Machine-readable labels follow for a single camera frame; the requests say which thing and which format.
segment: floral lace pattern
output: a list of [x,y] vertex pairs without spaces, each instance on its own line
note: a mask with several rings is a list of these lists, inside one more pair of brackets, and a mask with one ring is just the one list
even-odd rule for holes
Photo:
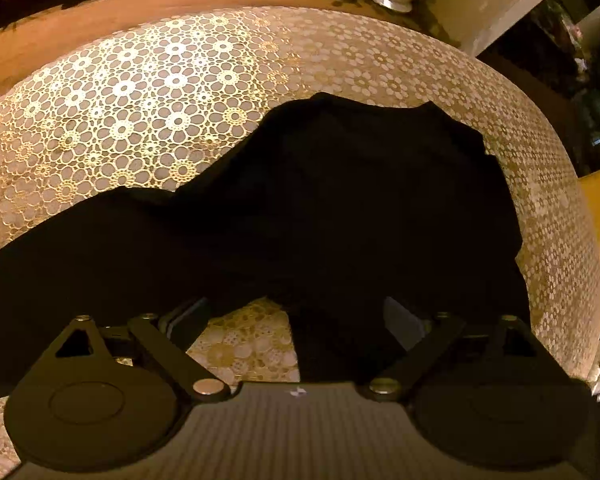
[[[534,332],[569,374],[586,376],[600,266],[560,140],[491,68],[363,16],[283,7],[177,16],[42,67],[0,99],[0,248],[99,191],[175,189],[267,110],[318,91],[392,107],[431,100],[480,131],[516,205]],[[407,134],[426,132],[396,132]],[[189,354],[230,384],[299,379],[286,316],[266,300],[210,322]],[[0,476],[15,463],[0,420]]]

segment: round black pad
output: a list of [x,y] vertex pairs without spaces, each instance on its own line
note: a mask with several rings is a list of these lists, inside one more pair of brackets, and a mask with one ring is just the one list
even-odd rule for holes
[[449,455],[498,470],[531,470],[564,460],[582,434],[590,403],[583,383],[539,384],[527,359],[465,364],[417,392],[412,417]]
[[172,427],[176,410],[173,391],[157,375],[88,356],[27,375],[8,399],[4,420],[21,459],[94,471],[151,450]]

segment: round table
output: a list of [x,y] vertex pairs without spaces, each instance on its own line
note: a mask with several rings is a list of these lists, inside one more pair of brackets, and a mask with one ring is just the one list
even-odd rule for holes
[[[365,16],[287,7],[176,16],[42,67],[0,99],[0,248],[100,191],[173,190],[267,110],[319,91],[391,107],[431,100],[480,131],[516,206],[534,333],[567,373],[585,377],[600,336],[600,264],[557,135],[480,61]],[[405,125],[395,134],[427,133]],[[53,280],[49,269],[31,293],[52,294]],[[230,384],[299,380],[286,315],[266,299],[212,320],[189,354]]]

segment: black garment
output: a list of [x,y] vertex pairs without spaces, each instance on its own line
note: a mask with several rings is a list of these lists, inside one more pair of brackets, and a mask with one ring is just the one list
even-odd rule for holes
[[0,250],[0,396],[77,314],[114,325],[201,296],[218,316],[269,296],[303,380],[366,380],[403,354],[387,296],[529,323],[521,244],[496,159],[435,105],[289,102],[174,194],[104,192]]

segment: silver bolt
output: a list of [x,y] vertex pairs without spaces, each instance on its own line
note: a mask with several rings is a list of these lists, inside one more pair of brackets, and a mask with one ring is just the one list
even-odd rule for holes
[[193,383],[193,389],[200,395],[219,394],[224,389],[224,383],[220,379],[200,379]]
[[379,395],[395,394],[400,390],[400,383],[395,379],[378,377],[371,381],[369,389]]

